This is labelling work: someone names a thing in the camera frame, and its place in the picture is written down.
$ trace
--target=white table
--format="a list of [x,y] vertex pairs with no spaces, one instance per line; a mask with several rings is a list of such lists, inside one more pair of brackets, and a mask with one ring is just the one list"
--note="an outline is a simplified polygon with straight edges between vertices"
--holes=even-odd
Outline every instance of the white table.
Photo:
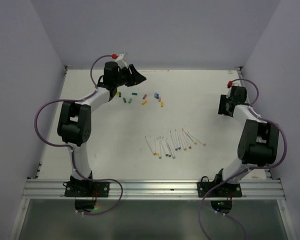
[[[238,78],[228,70],[140,70],[147,80],[133,87],[122,86],[116,96],[92,114],[88,159],[94,178],[119,180],[198,180],[213,179],[237,156],[243,126],[235,119],[218,115],[221,94],[227,82]],[[95,70],[97,80],[103,70]],[[80,99],[93,91],[89,70],[69,70],[62,99]],[[164,107],[154,98],[158,92]],[[147,103],[142,97],[147,94]],[[132,98],[132,103],[124,103]],[[58,105],[48,140],[61,144],[57,126]],[[168,137],[170,131],[185,128],[206,146],[178,150],[176,158],[153,156],[145,141],[154,136]],[[42,156],[39,179],[68,179],[71,162],[66,148],[47,146]],[[264,170],[254,170],[246,179],[265,179]]]

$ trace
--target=white marker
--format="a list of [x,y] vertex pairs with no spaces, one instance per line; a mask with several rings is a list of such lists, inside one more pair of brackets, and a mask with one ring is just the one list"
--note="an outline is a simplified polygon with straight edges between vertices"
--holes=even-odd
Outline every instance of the white marker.
[[145,140],[146,140],[146,143],[148,144],[148,146],[149,146],[149,148],[150,148],[152,154],[153,154],[153,155],[156,155],[155,152],[154,152],[154,150],[153,150],[153,148],[152,148],[151,145],[150,145],[150,142],[148,141],[148,139],[147,139],[146,136],[145,136]]
[[178,140],[178,143],[179,143],[178,149],[180,150],[181,149],[181,140],[180,140],[180,137],[179,137],[179,134],[178,134],[177,130],[174,130],[174,132],[175,132],[175,137],[176,137],[176,139]]
[[172,151],[171,151],[171,147],[169,146],[169,144],[168,144],[168,141],[167,141],[167,139],[165,139],[165,144],[166,144],[166,147],[168,148],[168,151],[169,151],[169,157],[171,157],[172,156]]
[[172,158],[175,159],[175,158],[176,158],[175,150],[171,147],[171,144],[170,144],[169,139],[167,138],[166,140],[167,140],[168,145],[169,145],[169,147],[170,147],[170,149],[171,149],[171,155],[172,155]]
[[161,152],[161,144],[160,144],[160,142],[159,142],[159,148],[160,148],[159,159],[161,159],[161,157],[162,157],[162,152]]
[[185,130],[183,128],[182,128],[182,132],[183,132],[183,135],[184,135],[185,144],[188,146],[189,149],[191,149],[192,148],[191,144],[190,144],[190,142],[189,142],[189,140],[187,138],[186,132],[185,132]]
[[184,131],[185,134],[191,139],[191,141],[194,143],[194,144],[197,144],[197,141],[189,134],[188,131]]
[[173,148],[174,148],[176,151],[178,151],[178,147],[177,147],[176,141],[175,141],[174,136],[172,135],[171,131],[170,131],[170,137],[171,137],[171,140],[172,140]]
[[162,140],[161,140],[161,137],[160,137],[160,145],[161,145],[161,147],[162,147],[163,153],[164,153],[164,155],[165,155],[166,157],[168,157],[168,154],[167,154],[167,152],[166,152],[166,149],[164,148],[164,145],[163,145],[163,143],[162,143]]
[[188,134],[193,137],[194,139],[196,139],[200,144],[202,144],[203,146],[205,146],[206,144],[203,143],[202,141],[200,141],[197,137],[193,136],[190,132],[188,132]]
[[183,138],[183,135],[181,134],[181,132],[179,131],[179,138],[181,139],[181,144],[182,144],[182,148],[183,148],[183,150],[187,150],[187,148],[186,148],[186,144],[185,144],[185,140],[184,140],[184,138]]

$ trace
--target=purple cable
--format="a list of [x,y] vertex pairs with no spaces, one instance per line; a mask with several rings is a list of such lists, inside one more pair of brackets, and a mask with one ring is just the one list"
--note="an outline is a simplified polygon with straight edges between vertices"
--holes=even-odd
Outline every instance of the purple cable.
[[96,65],[96,63],[97,63],[100,59],[103,59],[103,58],[106,58],[106,57],[112,57],[112,55],[103,55],[103,56],[97,58],[97,59],[93,62],[92,66],[91,66],[91,68],[90,68],[90,78],[91,78],[91,80],[92,80],[92,82],[93,82],[93,84],[94,84],[95,87],[97,87],[97,84],[96,84],[96,82],[95,82],[95,80],[94,80],[94,77],[92,76],[92,70],[94,69],[94,66]]
[[[234,81],[240,81],[240,80],[243,80],[243,81],[246,81],[246,82],[251,83],[251,84],[255,87],[255,89],[256,89],[256,97],[255,97],[254,101],[249,105],[250,107],[252,107],[252,104],[254,104],[254,103],[257,101],[258,97],[259,97],[259,89],[258,89],[257,85],[256,85],[254,82],[252,82],[251,80],[248,80],[248,79],[235,79],[235,80],[233,80],[232,82],[234,82]],[[213,188],[211,188],[209,191],[206,192],[206,194],[203,196],[203,198],[202,198],[202,200],[201,200],[201,204],[200,204],[200,207],[199,207],[199,210],[198,210],[198,221],[199,221],[199,225],[200,225],[201,230],[203,231],[203,233],[205,234],[205,236],[206,236],[209,240],[211,240],[211,237],[208,235],[207,231],[205,230],[205,228],[204,228],[204,226],[203,226],[203,224],[202,224],[202,220],[201,220],[201,209],[202,209],[202,206],[203,206],[203,203],[204,203],[205,198],[206,198],[212,191],[214,191],[215,189],[219,188],[220,186],[222,186],[222,185],[225,184],[226,182],[230,181],[231,179],[233,179],[233,178],[235,178],[235,177],[237,177],[237,176],[239,176],[239,175],[241,175],[241,174],[243,174],[243,173],[245,173],[245,172],[247,172],[247,171],[251,171],[251,170],[254,170],[254,169],[273,169],[273,168],[276,168],[277,166],[279,166],[279,165],[285,160],[286,155],[287,155],[287,150],[288,150],[287,137],[286,137],[286,134],[285,134],[285,132],[283,131],[283,129],[279,126],[279,124],[277,124],[277,123],[275,123],[275,122],[273,122],[273,121],[271,121],[271,120],[268,120],[268,119],[259,117],[257,114],[255,114],[255,113],[251,110],[250,107],[248,108],[248,110],[249,110],[249,112],[250,112],[254,117],[260,119],[261,121],[264,121],[264,122],[273,124],[273,125],[275,125],[275,126],[278,128],[279,132],[280,132],[281,135],[282,135],[282,139],[283,139],[283,153],[282,153],[282,156],[281,156],[280,160],[279,160],[277,163],[275,163],[275,164],[273,164],[273,165],[271,165],[271,166],[265,166],[265,167],[262,167],[262,166],[255,166],[255,167],[249,167],[249,168],[246,168],[246,169],[244,169],[244,170],[242,170],[242,171],[240,171],[240,172],[238,172],[238,173],[236,173],[236,174],[234,174],[234,175],[228,177],[226,180],[222,181],[221,183],[219,183],[218,185],[214,186]],[[247,240],[247,239],[248,239],[248,236],[247,236],[247,232],[246,232],[244,226],[243,226],[236,218],[234,218],[233,216],[231,216],[231,215],[227,215],[227,216],[228,216],[230,219],[234,220],[237,224],[240,225],[240,227],[242,228],[243,233],[244,233],[244,240]]]
[[78,100],[74,100],[74,99],[58,99],[58,100],[54,100],[54,101],[50,101],[44,105],[42,105],[39,110],[37,111],[37,113],[35,114],[35,117],[34,117],[34,130],[35,130],[35,133],[36,135],[39,137],[39,139],[44,142],[45,144],[48,144],[52,147],[57,147],[57,148],[62,148],[62,147],[67,147],[67,148],[70,148],[71,149],[71,161],[72,161],[72,165],[73,165],[73,168],[75,169],[75,172],[81,177],[83,178],[84,180],[87,180],[87,181],[91,181],[91,182],[103,182],[103,181],[113,181],[117,184],[119,184],[120,188],[121,188],[121,194],[120,194],[120,197],[119,199],[115,202],[115,204],[113,206],[111,206],[110,208],[106,209],[106,210],[103,210],[103,211],[100,211],[100,212],[94,212],[94,213],[91,213],[91,212],[85,212],[84,215],[90,215],[90,216],[95,216],[95,215],[101,215],[101,214],[104,214],[112,209],[114,209],[120,202],[122,196],[123,196],[123,193],[124,193],[124,188],[122,187],[121,183],[118,181],[118,180],[115,180],[115,179],[112,179],[112,178],[104,178],[104,179],[91,179],[91,178],[87,178],[85,177],[84,175],[81,174],[81,172],[78,171],[77,169],[77,165],[76,165],[76,161],[75,161],[75,153],[73,152],[74,151],[74,148],[69,145],[69,144],[55,144],[55,143],[52,143],[52,142],[49,142],[47,141],[39,132],[39,129],[38,129],[38,118],[39,118],[39,115],[41,113],[41,111],[51,105],[51,104],[54,104],[54,103],[59,103],[59,102],[70,102],[70,103],[74,103],[74,102],[84,102],[85,100],[93,97],[95,94],[97,93],[97,90],[95,90],[93,93],[91,93],[89,96],[83,98],[83,99],[78,99]]

